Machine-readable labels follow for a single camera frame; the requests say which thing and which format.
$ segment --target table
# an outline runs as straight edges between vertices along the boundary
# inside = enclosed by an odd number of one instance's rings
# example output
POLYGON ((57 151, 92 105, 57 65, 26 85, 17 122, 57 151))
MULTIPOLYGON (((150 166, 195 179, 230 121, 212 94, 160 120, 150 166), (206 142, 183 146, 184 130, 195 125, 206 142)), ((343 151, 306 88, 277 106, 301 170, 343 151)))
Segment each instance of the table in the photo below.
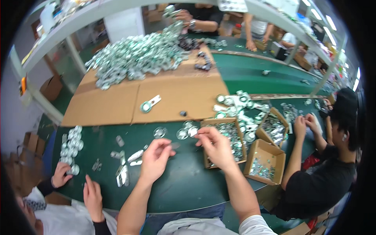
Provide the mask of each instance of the table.
MULTIPOLYGON (((275 99, 270 102, 280 111, 280 104, 285 102, 294 104, 298 110, 303 110, 303 114, 312 111, 318 116, 314 102, 305 106, 304 100, 275 99)), ((254 116, 259 112, 260 110, 252 109, 247 111, 246 115, 254 116)), ((120 210, 137 182, 141 166, 129 166, 130 185, 119 188, 115 179, 115 172, 120 165, 119 160, 111 158, 110 153, 124 150, 128 158, 154 139, 153 131, 159 126, 167 128, 166 138, 171 139, 172 142, 179 142, 181 146, 177 149, 177 154, 167 162, 165 173, 154 183, 147 212, 188 211, 229 201, 223 172, 219 169, 204 168, 202 148, 194 145, 196 139, 178 140, 176 138, 176 132, 182 128, 182 122, 83 127, 84 147, 75 158, 75 162, 80 166, 80 173, 60 188, 59 192, 69 198, 83 201, 85 174, 89 174, 92 180, 101 185, 103 207, 120 210), (125 142, 123 147, 119 147, 116 143, 117 135, 122 136, 125 142), (103 165, 101 171, 94 172, 91 168, 97 158, 103 165)), ((56 168, 60 158, 62 135, 68 131, 69 128, 58 128, 53 149, 52 169, 56 168)), ((294 135, 289 135, 289 139, 282 146, 287 155, 286 166, 294 141, 294 135)), ((314 148, 313 134, 308 131, 303 144, 303 159, 307 158, 314 148)), ((240 169, 243 170, 244 166, 245 163, 240 164, 240 169)), ((251 179, 247 180, 254 190, 265 185, 251 179)))

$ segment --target open cardboard box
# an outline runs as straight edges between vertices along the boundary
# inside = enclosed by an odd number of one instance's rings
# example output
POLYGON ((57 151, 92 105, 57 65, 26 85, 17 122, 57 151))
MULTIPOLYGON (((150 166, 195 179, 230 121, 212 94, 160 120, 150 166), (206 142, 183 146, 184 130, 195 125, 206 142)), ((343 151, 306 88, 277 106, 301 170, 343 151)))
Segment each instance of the open cardboard box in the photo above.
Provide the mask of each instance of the open cardboard box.
POLYGON ((249 151, 248 161, 244 168, 243 174, 245 177, 260 181, 262 183, 276 185, 281 184, 283 171, 285 169, 286 154, 283 150, 275 147, 268 142, 257 139, 251 145, 251 150, 249 151), (255 158, 258 158, 258 162, 269 169, 273 166, 275 167, 273 180, 262 178, 258 175, 251 176, 252 163, 255 158))
MULTIPOLYGON (((219 123, 235 123, 238 129, 238 135, 240 136, 240 140, 243 143, 243 134, 240 131, 238 119, 235 117, 233 118, 208 118, 208 119, 202 120, 200 122, 200 126, 204 127, 207 125, 213 125, 213 124, 219 124, 219 123)), ((247 161, 247 151, 243 145, 241 148, 243 151, 244 160, 238 161, 237 164, 247 161)), ((218 168, 216 165, 214 166, 210 165, 209 160, 208 160, 208 155, 206 154, 205 151, 204 151, 204 165, 205 165, 205 168, 207 169, 218 168)))
MULTIPOLYGON (((285 133, 284 134, 287 134, 288 133, 288 122, 287 120, 283 117, 283 115, 274 107, 272 107, 269 111, 269 113, 272 113, 272 114, 275 114, 278 119, 280 121, 282 121, 282 124, 285 126, 285 133)), ((264 119, 262 120, 262 123, 259 125, 259 128, 256 130, 256 135, 257 137, 259 137, 260 139, 263 139, 269 143, 271 143, 272 145, 276 146, 277 148, 281 148, 282 147, 282 144, 284 142, 284 140, 278 145, 276 145, 273 140, 270 138, 270 136, 266 133, 266 131, 262 128, 262 124, 265 122, 266 118, 268 117, 269 113, 267 113, 264 117, 264 119)))

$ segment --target black sleeve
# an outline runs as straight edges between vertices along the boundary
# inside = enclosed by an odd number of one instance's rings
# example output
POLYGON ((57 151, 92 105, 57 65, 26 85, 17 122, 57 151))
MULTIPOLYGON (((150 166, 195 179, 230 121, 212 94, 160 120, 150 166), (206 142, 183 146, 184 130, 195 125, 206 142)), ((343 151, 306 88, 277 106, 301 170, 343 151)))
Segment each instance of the black sleeve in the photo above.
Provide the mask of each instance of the black sleeve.
POLYGON ((108 229, 106 219, 103 222, 95 223, 93 222, 95 228, 95 235, 111 235, 108 229))
POLYGON ((213 6, 214 8, 216 8, 216 10, 213 12, 213 14, 209 17, 209 21, 214 21, 218 24, 218 28, 219 28, 219 25, 221 24, 222 22, 222 19, 223 19, 223 12, 220 11, 218 9, 218 7, 216 6, 213 6))
POLYGON ((39 189, 39 191, 43 194, 44 197, 56 190, 52 186, 51 178, 48 178, 40 182, 36 187, 39 189))

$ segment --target fluorescent light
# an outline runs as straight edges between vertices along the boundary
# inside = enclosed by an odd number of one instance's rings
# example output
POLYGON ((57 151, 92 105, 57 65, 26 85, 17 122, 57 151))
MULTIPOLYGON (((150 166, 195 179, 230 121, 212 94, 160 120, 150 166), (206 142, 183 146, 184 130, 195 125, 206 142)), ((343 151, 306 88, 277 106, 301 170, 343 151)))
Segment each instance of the fluorescent light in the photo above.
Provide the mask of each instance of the fluorescent light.
POLYGON ((359 84, 359 79, 355 79, 353 91, 356 91, 356 89, 358 88, 358 84, 359 84))
POLYGON ((311 12, 315 15, 315 17, 318 19, 318 20, 322 20, 320 15, 317 13, 317 11, 315 9, 311 9, 311 12))
POLYGON ((324 26, 324 30, 325 30, 326 34, 328 34, 328 37, 329 37, 330 41, 332 42, 332 44, 336 46, 337 44, 335 43, 333 35, 330 33, 329 29, 324 26))
POLYGON ((332 21, 332 18, 330 18, 330 16, 326 16, 326 19, 328 20, 328 22, 329 22, 329 24, 330 24, 330 27, 332 27, 332 29, 334 30, 334 31, 337 31, 337 28, 335 27, 335 25, 334 25, 334 23, 333 23, 333 21, 332 21))
POLYGON ((307 5, 307 6, 311 6, 311 4, 309 3, 308 0, 302 0, 302 1, 304 2, 305 5, 307 5))
POLYGON ((360 79, 360 68, 358 67, 358 74, 356 75, 358 79, 360 79))

